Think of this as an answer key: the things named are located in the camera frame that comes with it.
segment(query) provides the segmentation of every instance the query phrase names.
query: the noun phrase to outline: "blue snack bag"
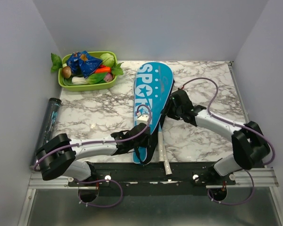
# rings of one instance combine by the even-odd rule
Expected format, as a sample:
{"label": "blue snack bag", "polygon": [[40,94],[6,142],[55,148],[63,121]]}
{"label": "blue snack bag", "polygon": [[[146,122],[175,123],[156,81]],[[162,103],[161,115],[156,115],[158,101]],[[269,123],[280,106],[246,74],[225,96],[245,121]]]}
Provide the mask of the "blue snack bag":
{"label": "blue snack bag", "polygon": [[73,53],[66,63],[73,74],[83,74],[84,78],[88,78],[100,66],[102,60],[90,56],[87,51],[83,51]]}

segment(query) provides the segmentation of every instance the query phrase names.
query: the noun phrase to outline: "white wall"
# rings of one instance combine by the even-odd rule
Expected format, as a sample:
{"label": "white wall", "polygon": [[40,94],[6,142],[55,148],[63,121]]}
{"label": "white wall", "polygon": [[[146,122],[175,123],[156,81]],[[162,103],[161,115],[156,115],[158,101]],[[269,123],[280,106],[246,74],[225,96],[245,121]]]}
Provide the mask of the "white wall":
{"label": "white wall", "polygon": [[276,148],[283,197],[283,0],[270,0],[240,50],[234,73],[251,120]]}
{"label": "white wall", "polygon": [[33,0],[64,56],[234,60],[267,0]]}
{"label": "white wall", "polygon": [[31,0],[0,1],[0,226],[17,225],[58,49]]}

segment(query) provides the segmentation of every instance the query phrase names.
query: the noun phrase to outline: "marble table surface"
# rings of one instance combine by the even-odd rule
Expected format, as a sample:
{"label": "marble table surface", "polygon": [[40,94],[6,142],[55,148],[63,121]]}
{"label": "marble table surface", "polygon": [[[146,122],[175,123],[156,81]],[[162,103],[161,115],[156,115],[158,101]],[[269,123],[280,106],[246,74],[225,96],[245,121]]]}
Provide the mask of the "marble table surface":
{"label": "marble table surface", "polygon": [[[137,69],[146,61],[124,61],[124,75],[119,76],[111,89],[90,92],[69,92],[62,89],[62,106],[53,136],[67,133],[72,139],[107,137],[133,127],[132,84]],[[213,79],[220,92],[212,111],[232,120],[244,122],[240,102],[226,62],[164,61],[174,73],[174,90],[196,77]],[[185,87],[191,101],[207,106],[215,93],[213,84],[197,80]],[[183,121],[166,118],[163,127],[164,143],[169,161],[217,161],[232,153],[230,142],[207,129]],[[132,162],[132,153],[117,156],[95,156],[90,162]],[[152,161],[158,161],[155,151]]]}

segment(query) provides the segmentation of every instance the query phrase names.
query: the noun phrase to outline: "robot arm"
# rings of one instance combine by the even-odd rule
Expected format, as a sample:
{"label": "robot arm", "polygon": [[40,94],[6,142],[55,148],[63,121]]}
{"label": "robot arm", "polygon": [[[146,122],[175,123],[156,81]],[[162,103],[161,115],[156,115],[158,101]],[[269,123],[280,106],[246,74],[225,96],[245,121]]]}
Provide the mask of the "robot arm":
{"label": "robot arm", "polygon": [[169,118],[183,119],[186,123],[211,130],[232,142],[233,154],[220,159],[210,167],[205,175],[206,180],[212,181],[240,169],[250,170],[270,152],[265,140],[239,127],[243,125],[262,134],[258,124],[253,121],[247,124],[232,121],[232,125],[222,122],[212,117],[205,107],[193,106],[187,93],[182,89],[172,93],[164,112]]}
{"label": "robot arm", "polygon": [[92,164],[78,160],[97,155],[125,154],[135,146],[146,147],[150,137],[150,128],[145,128],[147,120],[150,120],[148,115],[140,115],[138,125],[131,130],[115,132],[102,139],[80,140],[69,139],[65,133],[57,135],[36,150],[43,180],[52,180],[59,176],[77,180],[86,180],[93,176],[96,178]]}

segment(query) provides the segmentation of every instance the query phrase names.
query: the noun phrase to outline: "carrot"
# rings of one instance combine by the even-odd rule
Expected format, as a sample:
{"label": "carrot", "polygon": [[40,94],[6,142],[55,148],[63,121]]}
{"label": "carrot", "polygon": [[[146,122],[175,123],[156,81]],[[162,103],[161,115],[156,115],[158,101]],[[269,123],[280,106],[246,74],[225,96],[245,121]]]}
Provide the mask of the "carrot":
{"label": "carrot", "polygon": [[94,74],[96,74],[96,73],[105,73],[105,72],[111,73],[111,67],[98,68],[98,69],[96,69],[94,71]]}

